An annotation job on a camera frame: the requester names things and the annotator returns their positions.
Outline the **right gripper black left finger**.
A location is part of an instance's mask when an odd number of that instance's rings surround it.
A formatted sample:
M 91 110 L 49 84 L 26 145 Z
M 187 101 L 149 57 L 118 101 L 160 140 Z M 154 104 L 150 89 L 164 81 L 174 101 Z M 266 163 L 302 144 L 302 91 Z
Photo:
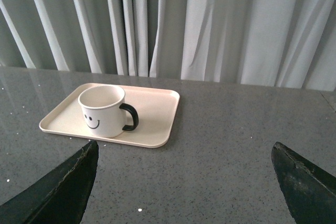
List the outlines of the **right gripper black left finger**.
M 80 223 L 97 173 L 91 141 L 51 172 L 1 205 L 1 223 Z

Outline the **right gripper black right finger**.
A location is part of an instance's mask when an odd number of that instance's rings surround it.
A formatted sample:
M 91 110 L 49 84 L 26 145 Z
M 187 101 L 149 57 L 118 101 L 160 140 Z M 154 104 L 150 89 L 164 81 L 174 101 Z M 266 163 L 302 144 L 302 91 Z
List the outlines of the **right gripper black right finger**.
M 271 160 L 296 223 L 335 223 L 335 177 L 276 142 Z

